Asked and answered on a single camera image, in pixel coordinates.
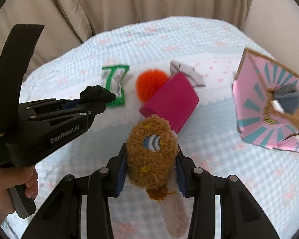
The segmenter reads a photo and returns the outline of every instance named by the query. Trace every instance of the light blue blanket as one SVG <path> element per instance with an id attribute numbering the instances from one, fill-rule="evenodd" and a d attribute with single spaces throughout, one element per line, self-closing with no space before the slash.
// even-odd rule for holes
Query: light blue blanket
<path id="1" fill-rule="evenodd" d="M 126 106 L 107 109 L 87 133 L 37 164 L 37 207 L 66 174 L 90 175 L 118 154 L 132 126 L 142 119 L 135 78 L 146 68 L 168 71 L 174 59 L 195 66 L 206 83 L 205 88 L 196 88 L 200 104 L 179 133 L 184 155 L 213 175 L 237 175 L 280 238 L 290 239 L 299 228 L 299 153 L 267 150 L 243 143 L 239 137 L 231 84 L 246 46 L 268 55 L 226 22 L 170 17 L 101 33 L 34 71 L 22 86 L 21 102 L 77 98 L 87 85 L 100 82 L 103 65 L 131 65 L 123 82 Z M 192 202 L 186 201 L 189 210 Z M 115 239 L 169 238 L 157 202 L 148 199 L 145 190 L 126 181 L 121 196 L 109 204 Z M 220 238 L 218 199 L 216 205 L 216 238 Z M 14 214 L 3 227 L 11 238 L 21 238 L 29 221 Z M 85 219 L 82 236 L 86 238 Z"/>

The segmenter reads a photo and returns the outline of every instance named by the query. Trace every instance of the green wrapper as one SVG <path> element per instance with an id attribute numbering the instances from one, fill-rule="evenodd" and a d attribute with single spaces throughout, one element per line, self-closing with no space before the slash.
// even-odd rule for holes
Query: green wrapper
<path id="1" fill-rule="evenodd" d="M 124 90 L 120 82 L 128 70 L 128 65 L 102 67 L 102 86 L 116 95 L 116 100 L 108 103 L 107 106 L 125 105 Z"/>

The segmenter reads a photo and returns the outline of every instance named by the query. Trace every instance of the magenta box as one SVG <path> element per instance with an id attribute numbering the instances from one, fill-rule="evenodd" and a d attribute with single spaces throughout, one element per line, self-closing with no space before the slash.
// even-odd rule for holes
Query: magenta box
<path id="1" fill-rule="evenodd" d="M 164 118 L 178 133 L 198 104 L 198 96 L 186 76 L 173 75 L 140 109 L 144 117 L 153 114 Z"/>

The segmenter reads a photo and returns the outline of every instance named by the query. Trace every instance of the orange pom-pom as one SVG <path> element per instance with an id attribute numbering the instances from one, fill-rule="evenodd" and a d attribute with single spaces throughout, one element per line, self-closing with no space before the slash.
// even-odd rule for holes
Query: orange pom-pom
<path id="1" fill-rule="evenodd" d="M 169 76 L 159 69 L 149 69 L 141 73 L 136 80 L 136 93 L 140 101 L 148 101 L 168 79 Z"/>

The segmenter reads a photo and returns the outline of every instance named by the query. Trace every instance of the plush toy eye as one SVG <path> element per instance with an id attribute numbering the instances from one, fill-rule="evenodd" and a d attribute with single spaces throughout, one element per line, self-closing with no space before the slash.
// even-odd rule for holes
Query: plush toy eye
<path id="1" fill-rule="evenodd" d="M 159 151 L 161 150 L 160 147 L 160 137 L 157 135 L 151 135 L 148 136 L 144 139 L 143 141 L 143 146 L 147 149 L 147 150 L 151 150 L 153 152 Z"/>

